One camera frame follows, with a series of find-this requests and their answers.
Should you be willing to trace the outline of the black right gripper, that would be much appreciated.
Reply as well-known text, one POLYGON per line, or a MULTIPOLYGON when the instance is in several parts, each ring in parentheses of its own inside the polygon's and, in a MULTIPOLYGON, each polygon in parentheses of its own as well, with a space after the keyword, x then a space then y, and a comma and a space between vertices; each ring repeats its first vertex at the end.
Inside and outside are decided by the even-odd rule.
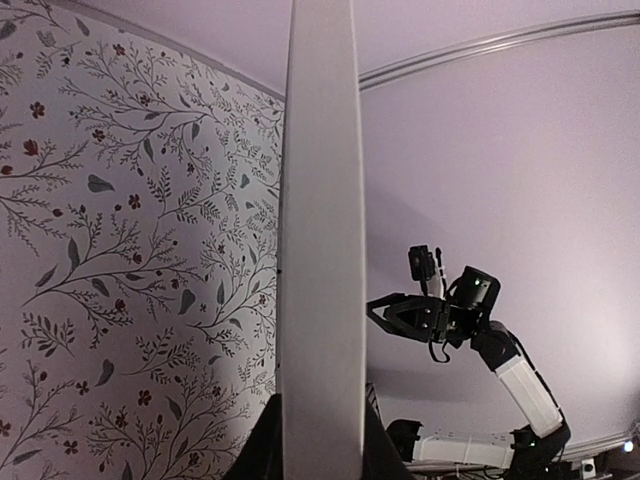
MULTIPOLYGON (((385 333, 459 349, 479 330, 485 311, 423 295, 391 293, 368 301, 366 315, 385 333)), ((380 418, 365 400, 363 480, 412 480, 380 418)))

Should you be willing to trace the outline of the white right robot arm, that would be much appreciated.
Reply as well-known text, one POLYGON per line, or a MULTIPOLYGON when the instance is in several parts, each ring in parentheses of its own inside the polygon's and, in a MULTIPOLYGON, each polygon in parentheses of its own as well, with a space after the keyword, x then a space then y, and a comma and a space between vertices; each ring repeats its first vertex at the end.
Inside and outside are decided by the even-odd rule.
POLYGON ((505 479, 539 479, 569 441, 563 412, 521 342, 502 323, 491 320, 495 300, 490 293, 392 293, 367 303, 367 317, 388 334, 428 347, 468 342, 527 420, 524 427, 494 437, 424 436, 419 422, 396 420, 387 433, 405 462, 479 465, 501 470, 505 479))

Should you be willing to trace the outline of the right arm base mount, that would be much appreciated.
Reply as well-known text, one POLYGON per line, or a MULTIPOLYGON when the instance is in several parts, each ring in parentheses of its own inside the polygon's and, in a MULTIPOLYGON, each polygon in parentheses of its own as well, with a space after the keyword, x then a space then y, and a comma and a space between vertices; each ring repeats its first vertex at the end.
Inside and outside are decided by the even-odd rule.
POLYGON ((407 419, 397 419, 388 425, 386 433, 403 462, 412 463, 417 458, 416 448, 422 440, 422 429, 420 421, 407 419))

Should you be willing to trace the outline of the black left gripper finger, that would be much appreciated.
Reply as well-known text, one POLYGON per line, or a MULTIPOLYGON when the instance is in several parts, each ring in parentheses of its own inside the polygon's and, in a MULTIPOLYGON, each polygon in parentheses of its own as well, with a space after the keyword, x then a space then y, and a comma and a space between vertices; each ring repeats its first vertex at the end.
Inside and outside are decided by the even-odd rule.
POLYGON ((282 395, 268 400, 236 461, 228 480, 282 480, 282 395))

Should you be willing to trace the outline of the white picture frame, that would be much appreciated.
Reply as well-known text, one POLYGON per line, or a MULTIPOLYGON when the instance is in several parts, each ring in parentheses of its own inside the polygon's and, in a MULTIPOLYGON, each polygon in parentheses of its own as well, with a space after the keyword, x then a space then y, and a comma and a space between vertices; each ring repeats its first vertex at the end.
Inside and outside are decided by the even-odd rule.
POLYGON ((365 213, 353 5, 292 7, 278 286, 288 479, 357 479, 364 445, 365 213))

